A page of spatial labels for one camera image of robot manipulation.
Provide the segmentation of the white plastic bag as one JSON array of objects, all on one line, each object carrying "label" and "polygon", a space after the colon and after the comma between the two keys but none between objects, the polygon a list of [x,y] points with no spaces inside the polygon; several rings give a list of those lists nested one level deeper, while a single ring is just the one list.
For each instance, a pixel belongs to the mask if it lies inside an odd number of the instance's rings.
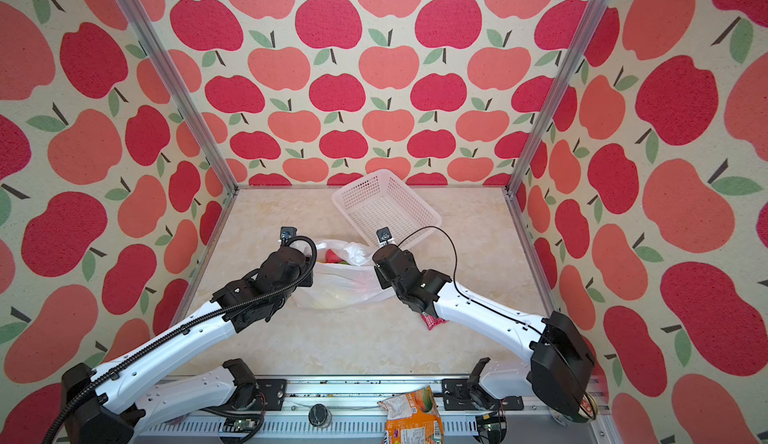
[{"label": "white plastic bag", "polygon": [[[372,261],[375,247],[333,239],[315,241],[317,262],[310,287],[298,287],[290,300],[298,307],[337,310],[382,302],[395,296],[392,289],[382,290]],[[332,249],[345,264],[326,264],[325,252]]]}]

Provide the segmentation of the red toy apple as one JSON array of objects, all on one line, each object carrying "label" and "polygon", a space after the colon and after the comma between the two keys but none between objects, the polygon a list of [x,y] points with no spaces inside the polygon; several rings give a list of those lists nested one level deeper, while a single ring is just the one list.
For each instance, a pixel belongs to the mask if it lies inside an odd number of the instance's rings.
[{"label": "red toy apple", "polygon": [[325,263],[326,264],[345,264],[346,261],[342,259],[339,255],[337,255],[332,249],[328,249],[325,252]]}]

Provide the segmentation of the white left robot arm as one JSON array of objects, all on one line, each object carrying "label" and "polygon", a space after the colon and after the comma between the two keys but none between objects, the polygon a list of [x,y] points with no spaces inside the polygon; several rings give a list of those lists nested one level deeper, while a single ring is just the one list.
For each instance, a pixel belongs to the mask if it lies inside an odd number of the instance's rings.
[{"label": "white left robot arm", "polygon": [[[61,411],[43,442],[64,433],[73,443],[131,443],[156,425],[196,411],[263,423],[268,394],[241,359],[190,378],[165,378],[250,325],[268,322],[297,288],[311,286],[317,257],[311,239],[289,238],[257,269],[147,343],[95,368],[70,368],[61,379]],[[260,411],[252,411],[254,404]]]}]

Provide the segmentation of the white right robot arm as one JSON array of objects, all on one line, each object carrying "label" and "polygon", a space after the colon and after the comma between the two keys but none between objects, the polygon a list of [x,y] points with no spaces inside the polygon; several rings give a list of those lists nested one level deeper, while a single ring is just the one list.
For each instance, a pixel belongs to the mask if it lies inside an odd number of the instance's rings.
[{"label": "white right robot arm", "polygon": [[597,417],[588,392],[596,359],[567,315],[554,311],[544,317],[502,306],[444,273],[420,270],[413,254],[394,244],[378,249],[373,263],[380,286],[393,289],[412,311],[461,324],[526,361],[526,381],[549,408],[571,420]]}]

